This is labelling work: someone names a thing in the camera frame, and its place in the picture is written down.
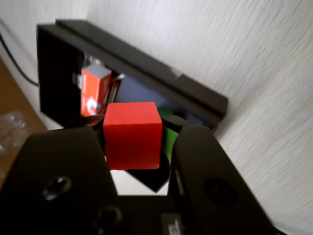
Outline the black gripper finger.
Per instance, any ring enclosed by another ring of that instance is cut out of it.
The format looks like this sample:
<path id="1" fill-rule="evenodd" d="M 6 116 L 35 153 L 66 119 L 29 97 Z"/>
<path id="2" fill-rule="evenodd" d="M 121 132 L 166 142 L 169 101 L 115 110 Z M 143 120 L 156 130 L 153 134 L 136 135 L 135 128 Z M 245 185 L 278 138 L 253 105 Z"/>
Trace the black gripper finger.
<path id="1" fill-rule="evenodd" d="M 93 128 L 31 135 L 0 192 L 3 235 L 119 235 L 117 192 Z"/>
<path id="2" fill-rule="evenodd" d="M 208 127 L 162 116 L 177 132 L 171 158 L 182 223 L 189 235 L 275 235 L 277 230 Z"/>

